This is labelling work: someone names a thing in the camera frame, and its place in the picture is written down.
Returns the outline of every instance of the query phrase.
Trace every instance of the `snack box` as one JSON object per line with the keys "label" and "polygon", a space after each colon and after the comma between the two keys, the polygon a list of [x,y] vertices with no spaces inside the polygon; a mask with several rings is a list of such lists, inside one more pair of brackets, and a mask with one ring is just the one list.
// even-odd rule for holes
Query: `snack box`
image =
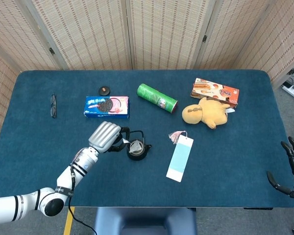
{"label": "snack box", "polygon": [[128,96],[87,96],[84,115],[89,118],[128,118]]}
{"label": "snack box", "polygon": [[235,108],[238,105],[239,93],[239,89],[196,78],[191,97],[199,99],[211,97],[221,103],[229,104],[231,108]]}

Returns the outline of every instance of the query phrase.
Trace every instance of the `pink tassel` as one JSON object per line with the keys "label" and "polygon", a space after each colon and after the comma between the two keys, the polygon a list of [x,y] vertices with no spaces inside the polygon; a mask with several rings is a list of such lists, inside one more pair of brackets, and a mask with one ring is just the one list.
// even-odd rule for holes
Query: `pink tassel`
{"label": "pink tassel", "polygon": [[183,133],[186,133],[186,137],[187,137],[187,132],[186,131],[175,131],[171,134],[169,134],[169,138],[172,140],[173,144],[177,143],[178,137]]}

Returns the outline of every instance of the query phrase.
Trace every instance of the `table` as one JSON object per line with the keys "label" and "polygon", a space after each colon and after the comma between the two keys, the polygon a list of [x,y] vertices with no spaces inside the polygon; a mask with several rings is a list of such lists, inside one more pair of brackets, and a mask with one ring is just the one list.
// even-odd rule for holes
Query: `table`
{"label": "table", "polygon": [[[183,108],[196,77],[240,89],[236,112],[216,130],[186,124]],[[138,97],[141,83],[179,100],[173,114]],[[107,85],[130,97],[129,119],[86,118],[85,97]],[[57,95],[57,118],[50,96]],[[0,134],[0,197],[56,186],[56,179],[88,138],[108,120],[141,129],[152,144],[147,157],[126,151],[99,155],[75,189],[73,206],[94,207],[293,207],[268,183],[266,170],[292,187],[287,141],[268,75],[259,70],[25,71],[16,81]],[[194,139],[181,183],[166,178],[175,146],[168,134],[186,130]]]}

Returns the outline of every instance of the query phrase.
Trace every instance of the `yellow plush toy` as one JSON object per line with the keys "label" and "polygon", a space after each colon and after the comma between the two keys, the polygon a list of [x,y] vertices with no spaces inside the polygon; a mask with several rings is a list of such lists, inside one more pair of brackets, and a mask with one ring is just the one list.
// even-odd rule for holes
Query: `yellow plush toy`
{"label": "yellow plush toy", "polygon": [[189,124],[197,124],[202,121],[211,129],[215,129],[216,125],[227,122],[227,113],[225,110],[229,107],[229,104],[222,104],[212,99],[207,100],[205,97],[198,104],[187,106],[182,112],[182,117]]}

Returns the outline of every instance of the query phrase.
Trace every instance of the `green cylindrical can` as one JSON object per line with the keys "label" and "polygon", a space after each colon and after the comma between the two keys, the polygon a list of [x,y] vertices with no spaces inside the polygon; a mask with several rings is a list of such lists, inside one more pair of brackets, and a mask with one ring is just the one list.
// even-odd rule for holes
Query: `green cylindrical can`
{"label": "green cylindrical can", "polygon": [[138,87],[137,95],[155,105],[158,105],[160,108],[163,108],[170,113],[172,113],[177,106],[177,100],[158,92],[154,88],[151,88],[144,83]]}

